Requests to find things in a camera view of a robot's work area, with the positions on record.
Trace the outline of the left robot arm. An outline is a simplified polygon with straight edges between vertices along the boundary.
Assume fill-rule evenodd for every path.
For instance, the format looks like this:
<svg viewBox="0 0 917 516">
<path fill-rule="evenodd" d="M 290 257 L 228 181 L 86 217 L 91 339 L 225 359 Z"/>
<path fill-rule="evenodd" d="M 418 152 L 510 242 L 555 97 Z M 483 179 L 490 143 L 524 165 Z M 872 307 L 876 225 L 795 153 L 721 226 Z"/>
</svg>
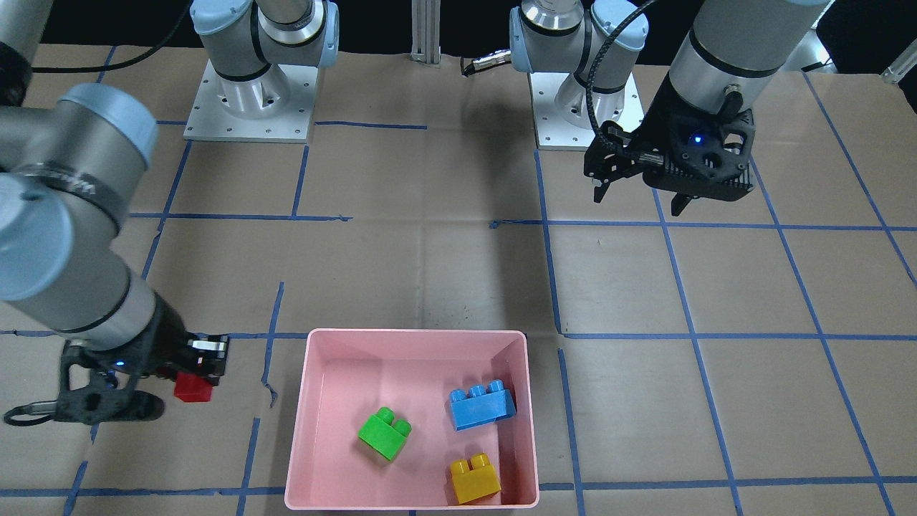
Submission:
<svg viewBox="0 0 917 516">
<path fill-rule="evenodd" d="M 754 190 L 754 101 L 826 10 L 825 1 L 704 1 L 635 130 L 602 107 L 625 88 L 648 36 L 649 2 L 523 1 L 509 16 L 519 72 L 567 73 L 592 133 L 583 173 L 601 202 L 638 174 L 671 191 L 671 214 L 692 200 L 733 202 Z"/>
</svg>

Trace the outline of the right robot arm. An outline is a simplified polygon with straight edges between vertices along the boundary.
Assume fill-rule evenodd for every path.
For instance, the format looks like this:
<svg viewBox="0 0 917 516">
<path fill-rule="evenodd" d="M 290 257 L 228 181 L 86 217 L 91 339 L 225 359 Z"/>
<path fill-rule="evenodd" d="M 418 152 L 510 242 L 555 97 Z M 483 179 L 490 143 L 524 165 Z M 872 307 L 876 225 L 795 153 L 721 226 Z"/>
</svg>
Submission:
<svg viewBox="0 0 917 516">
<path fill-rule="evenodd" d="M 2 3 L 2 301 L 100 353 L 104 370 L 215 386 L 227 345 L 197 343 L 111 248 L 152 164 L 154 115 L 97 82 L 72 86 L 48 109 L 23 105 L 52 6 Z M 282 65 L 337 59 L 331 1 L 193 1 L 188 10 L 236 117 L 289 104 Z"/>
</svg>

